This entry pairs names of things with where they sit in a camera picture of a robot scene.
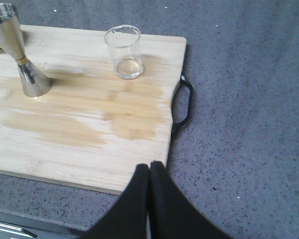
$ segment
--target black handle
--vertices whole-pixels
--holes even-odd
[[[189,89],[187,115],[181,122],[173,123],[173,126],[171,128],[171,136],[174,136],[180,128],[182,128],[185,124],[187,124],[189,121],[189,118],[191,116],[191,103],[192,103],[194,89],[193,89],[193,86],[190,84],[190,82],[187,80],[187,78],[183,72],[181,73],[181,76],[180,76],[180,86],[179,87],[181,87],[181,86],[186,86]]]

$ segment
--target clear glass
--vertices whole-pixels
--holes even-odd
[[[131,25],[112,27],[104,36],[114,71],[122,79],[133,79],[144,70],[140,38],[140,30]]]

